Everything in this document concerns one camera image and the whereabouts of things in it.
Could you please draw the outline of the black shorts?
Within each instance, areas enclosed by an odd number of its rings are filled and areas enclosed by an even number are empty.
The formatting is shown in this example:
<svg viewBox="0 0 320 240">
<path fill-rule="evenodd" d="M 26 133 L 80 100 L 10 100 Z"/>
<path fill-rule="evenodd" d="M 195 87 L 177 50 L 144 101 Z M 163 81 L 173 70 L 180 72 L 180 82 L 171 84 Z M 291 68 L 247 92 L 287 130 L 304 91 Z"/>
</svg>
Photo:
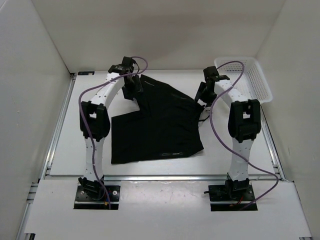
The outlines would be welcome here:
<svg viewBox="0 0 320 240">
<path fill-rule="evenodd" d="M 111 119 L 111 164 L 188 158 L 204 149 L 199 120 L 204 107 L 167 83 L 140 77 L 139 111 Z"/>
</svg>

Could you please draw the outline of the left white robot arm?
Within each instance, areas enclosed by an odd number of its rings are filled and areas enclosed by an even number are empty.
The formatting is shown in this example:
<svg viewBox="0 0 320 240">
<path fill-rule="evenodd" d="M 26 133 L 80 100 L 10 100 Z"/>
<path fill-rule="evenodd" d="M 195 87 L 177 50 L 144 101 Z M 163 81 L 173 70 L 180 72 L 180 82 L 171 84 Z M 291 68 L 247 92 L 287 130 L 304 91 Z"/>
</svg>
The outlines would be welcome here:
<svg viewBox="0 0 320 240">
<path fill-rule="evenodd" d="M 84 90 L 78 98 L 80 130 L 86 146 L 85 173 L 78 181 L 93 200 L 108 194 L 102 160 L 104 140 L 111 129 L 109 106 L 119 90 L 131 101 L 143 93 L 139 75 L 145 69 L 135 71 L 139 66 L 136 59 L 136 56 L 123 57 L 120 64 L 110 67 L 104 83 Z"/>
</svg>

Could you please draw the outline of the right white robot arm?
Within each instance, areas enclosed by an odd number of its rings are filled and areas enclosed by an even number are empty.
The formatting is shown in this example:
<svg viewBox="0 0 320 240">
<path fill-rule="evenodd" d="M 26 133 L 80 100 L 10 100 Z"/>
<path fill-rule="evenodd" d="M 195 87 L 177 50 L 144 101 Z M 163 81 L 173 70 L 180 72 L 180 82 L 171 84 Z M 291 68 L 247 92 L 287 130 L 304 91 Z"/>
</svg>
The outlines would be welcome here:
<svg viewBox="0 0 320 240">
<path fill-rule="evenodd" d="M 195 100 L 212 106 L 221 96 L 229 107 L 227 127 L 232 138 L 232 157 L 224 193 L 230 200 L 236 200 L 249 188 L 248 160 L 253 142 L 261 131 L 260 102 L 244 96 L 215 66 L 205 68 L 203 74 L 204 82 L 200 83 Z"/>
</svg>

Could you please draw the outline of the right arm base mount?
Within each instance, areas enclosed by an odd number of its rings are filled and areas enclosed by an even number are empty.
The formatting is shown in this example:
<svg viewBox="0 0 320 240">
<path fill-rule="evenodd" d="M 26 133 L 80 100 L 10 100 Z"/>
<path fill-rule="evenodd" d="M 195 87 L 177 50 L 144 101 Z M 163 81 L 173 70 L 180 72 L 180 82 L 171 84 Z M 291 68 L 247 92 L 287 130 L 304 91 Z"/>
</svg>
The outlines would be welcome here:
<svg viewBox="0 0 320 240">
<path fill-rule="evenodd" d="M 257 211 L 256 203 L 246 206 L 255 199 L 253 186 L 248 185 L 246 190 L 228 193 L 225 185 L 209 185 L 203 192 L 209 196 L 211 212 L 236 212 L 236 211 Z"/>
</svg>

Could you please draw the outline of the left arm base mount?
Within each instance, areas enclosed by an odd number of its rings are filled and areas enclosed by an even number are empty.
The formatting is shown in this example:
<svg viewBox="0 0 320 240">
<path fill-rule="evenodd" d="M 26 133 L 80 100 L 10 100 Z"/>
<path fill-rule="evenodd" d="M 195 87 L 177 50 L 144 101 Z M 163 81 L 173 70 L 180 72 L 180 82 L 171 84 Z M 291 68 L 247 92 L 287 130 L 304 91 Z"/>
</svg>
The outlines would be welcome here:
<svg viewBox="0 0 320 240">
<path fill-rule="evenodd" d="M 78 184 L 73 208 L 75 210 L 118 210 L 121 195 L 120 185 L 105 185 L 110 201 L 103 188 L 98 193 L 89 192 Z"/>
</svg>

